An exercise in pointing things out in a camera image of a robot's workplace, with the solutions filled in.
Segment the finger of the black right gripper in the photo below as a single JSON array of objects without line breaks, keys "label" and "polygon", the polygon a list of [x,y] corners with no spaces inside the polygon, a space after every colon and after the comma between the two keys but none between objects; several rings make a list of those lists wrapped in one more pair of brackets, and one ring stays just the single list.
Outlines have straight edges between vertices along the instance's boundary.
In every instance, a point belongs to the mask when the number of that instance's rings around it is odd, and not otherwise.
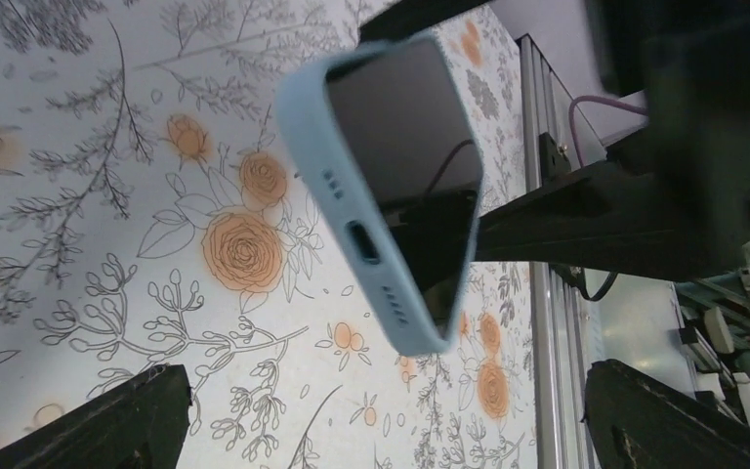
[{"label": "finger of the black right gripper", "polygon": [[402,41],[488,3],[489,0],[399,0],[358,28],[358,43]]}]

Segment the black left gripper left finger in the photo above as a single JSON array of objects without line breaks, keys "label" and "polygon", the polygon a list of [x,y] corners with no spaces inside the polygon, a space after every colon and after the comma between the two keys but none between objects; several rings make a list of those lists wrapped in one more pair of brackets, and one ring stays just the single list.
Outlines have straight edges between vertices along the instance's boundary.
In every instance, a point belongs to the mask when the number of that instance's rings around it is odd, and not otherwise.
[{"label": "black left gripper left finger", "polygon": [[0,468],[174,469],[189,427],[181,364],[158,364],[0,449]]}]

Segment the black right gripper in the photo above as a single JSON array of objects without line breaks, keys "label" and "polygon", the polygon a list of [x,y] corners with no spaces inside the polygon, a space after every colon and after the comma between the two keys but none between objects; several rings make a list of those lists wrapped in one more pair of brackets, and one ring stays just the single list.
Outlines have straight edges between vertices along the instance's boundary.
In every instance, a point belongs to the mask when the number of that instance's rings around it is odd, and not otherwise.
[{"label": "black right gripper", "polygon": [[589,1],[600,81],[642,93],[652,173],[600,161],[481,216],[478,261],[687,281],[750,238],[750,1]]}]

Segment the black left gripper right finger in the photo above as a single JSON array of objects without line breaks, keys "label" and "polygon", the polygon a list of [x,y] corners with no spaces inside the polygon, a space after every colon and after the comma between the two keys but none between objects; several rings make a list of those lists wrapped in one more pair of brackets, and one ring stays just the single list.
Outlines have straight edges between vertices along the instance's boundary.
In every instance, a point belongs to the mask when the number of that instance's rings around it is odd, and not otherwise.
[{"label": "black left gripper right finger", "polygon": [[587,372],[583,422],[603,468],[750,468],[750,427],[618,360]]}]

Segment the phone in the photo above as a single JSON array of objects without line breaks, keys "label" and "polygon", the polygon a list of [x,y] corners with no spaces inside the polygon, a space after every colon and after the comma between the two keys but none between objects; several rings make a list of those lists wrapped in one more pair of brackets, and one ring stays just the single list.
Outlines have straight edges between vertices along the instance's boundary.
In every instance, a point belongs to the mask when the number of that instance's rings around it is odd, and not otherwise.
[{"label": "phone", "polygon": [[394,349],[448,351],[476,253],[483,164],[432,33],[283,77],[275,114],[298,173]]}]

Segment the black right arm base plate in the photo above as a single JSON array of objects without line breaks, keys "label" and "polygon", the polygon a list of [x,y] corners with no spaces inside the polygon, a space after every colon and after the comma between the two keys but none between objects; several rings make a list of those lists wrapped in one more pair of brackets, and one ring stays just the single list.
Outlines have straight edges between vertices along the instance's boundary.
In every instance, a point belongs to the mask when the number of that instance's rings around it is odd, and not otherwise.
[{"label": "black right arm base plate", "polygon": [[549,132],[543,132],[538,136],[537,153],[542,186],[572,172],[566,146],[558,145]]}]

